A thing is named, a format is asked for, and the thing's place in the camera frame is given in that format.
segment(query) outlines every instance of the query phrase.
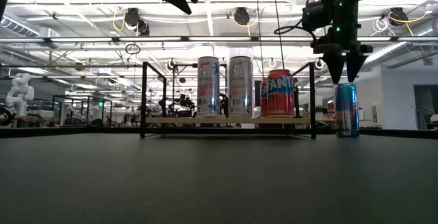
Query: soda can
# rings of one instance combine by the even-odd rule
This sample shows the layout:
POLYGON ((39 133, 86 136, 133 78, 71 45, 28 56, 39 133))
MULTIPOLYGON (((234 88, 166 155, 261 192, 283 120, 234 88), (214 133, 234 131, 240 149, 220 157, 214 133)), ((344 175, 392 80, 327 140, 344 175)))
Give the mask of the soda can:
POLYGON ((198 60, 197 117, 219 117, 219 59, 201 57, 198 60))
POLYGON ((253 116, 253 61, 246 56, 230 59, 229 116, 253 116))
POLYGON ((263 78, 260 83, 260 116, 268 115, 268 88, 266 86, 268 79, 263 78))
POLYGON ((289 70, 272 70, 268 80, 268 116, 291 116, 294 111, 294 87, 289 70))
POLYGON ((335 87, 335 121, 339 137, 359 136, 359 112, 355 84, 339 84, 335 87))

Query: blue can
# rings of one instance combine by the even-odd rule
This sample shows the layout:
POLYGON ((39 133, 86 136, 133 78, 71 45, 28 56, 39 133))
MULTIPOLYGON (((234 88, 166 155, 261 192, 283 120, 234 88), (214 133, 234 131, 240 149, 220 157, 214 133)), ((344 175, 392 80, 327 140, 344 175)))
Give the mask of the blue can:
POLYGON ((355 84, 335 86, 335 120, 338 137, 359 136, 359 110, 355 84))

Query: orange can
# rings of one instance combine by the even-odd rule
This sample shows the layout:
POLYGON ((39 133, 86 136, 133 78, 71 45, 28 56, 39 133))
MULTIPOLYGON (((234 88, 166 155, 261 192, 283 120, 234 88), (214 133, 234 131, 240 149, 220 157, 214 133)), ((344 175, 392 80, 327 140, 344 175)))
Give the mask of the orange can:
POLYGON ((268 114, 268 89, 266 88, 267 79, 263 78, 260 84, 260 116, 268 114))
POLYGON ((268 116, 291 116, 294 112, 294 85, 289 70, 272 70, 267 79, 268 116))

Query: ceiling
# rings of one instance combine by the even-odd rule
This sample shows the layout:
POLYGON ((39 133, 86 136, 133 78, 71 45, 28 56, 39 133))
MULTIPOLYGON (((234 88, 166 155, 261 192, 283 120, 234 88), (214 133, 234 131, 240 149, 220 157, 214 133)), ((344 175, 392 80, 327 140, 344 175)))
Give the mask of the ceiling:
MULTIPOLYGON (((389 14, 392 7, 403 7, 409 15, 409 19, 422 18, 411 23, 414 29, 420 27, 435 18, 438 13, 438 0, 365 0, 360 2, 359 21, 362 28, 359 36, 400 36, 408 35, 406 26, 395 27, 385 25, 385 22, 378 24, 384 27, 377 32, 376 23, 379 17, 389 14)), ((61 37, 114 37, 114 36, 135 36, 135 32, 122 27, 123 14, 127 8, 138 8, 140 16, 147 21, 151 30, 151 36, 275 36, 273 31, 280 26, 294 25, 301 18, 305 0, 199 0, 197 4, 190 4, 192 15, 186 15, 177 8, 161 0, 8 0, 5 16, 13 16, 21 24, 32 29, 39 30, 43 27, 56 31, 61 37), (257 8, 261 13, 259 23, 252 27, 240 27, 232 19, 232 13, 237 7, 245 7, 253 22, 257 22, 257 8)), ((324 35, 324 29, 318 29, 317 36, 324 35)), ((21 35, 11 32, 8 29, 0 28, 1 37, 20 37, 21 35)), ((294 30, 288 36, 308 36, 306 32, 294 30)), ((192 42, 142 42, 138 43, 142 50, 139 54, 129 57, 125 53, 124 44, 119 47, 109 44, 85 44, 63 43, 56 49, 41 47, 39 45, 7 44, 9 49, 14 49, 31 56, 37 60, 23 60, 23 64, 48 63, 52 53, 52 63, 56 64, 102 64, 119 65, 140 64, 150 62, 163 74, 171 76, 167 69, 167 63, 173 59, 176 63, 196 63, 201 56, 216 56, 226 62, 230 58, 230 48, 235 45, 219 43, 192 43, 192 42)), ((379 50, 381 45, 374 45, 379 50)), ((284 58, 285 68, 291 71, 298 70, 308 61, 318 59, 312 49, 307 45, 290 45, 280 48, 277 46, 245 45, 252 49, 254 61, 254 74, 259 77, 271 69, 281 67, 281 58, 284 58)), ((413 52, 413 55, 420 55, 421 51, 413 52)), ((115 75, 139 75, 141 69, 119 68, 112 69, 115 75)), ((64 69, 59 75, 93 75, 90 71, 76 71, 64 69)), ((323 69, 318 75, 328 75, 323 69)), ((177 82, 178 90, 185 90, 189 86, 196 87, 196 69, 188 67, 180 73, 180 77, 186 76, 184 84, 177 82)), ((75 83, 71 79, 65 79, 69 83, 75 83)), ((141 85, 140 79, 130 79, 134 84, 141 85)), ((329 84, 330 80, 319 82, 318 85, 329 84)), ((105 79, 97 79, 91 84, 99 88, 113 87, 107 85, 105 79)), ((158 79, 149 80, 149 87, 159 90, 162 83, 158 79)))

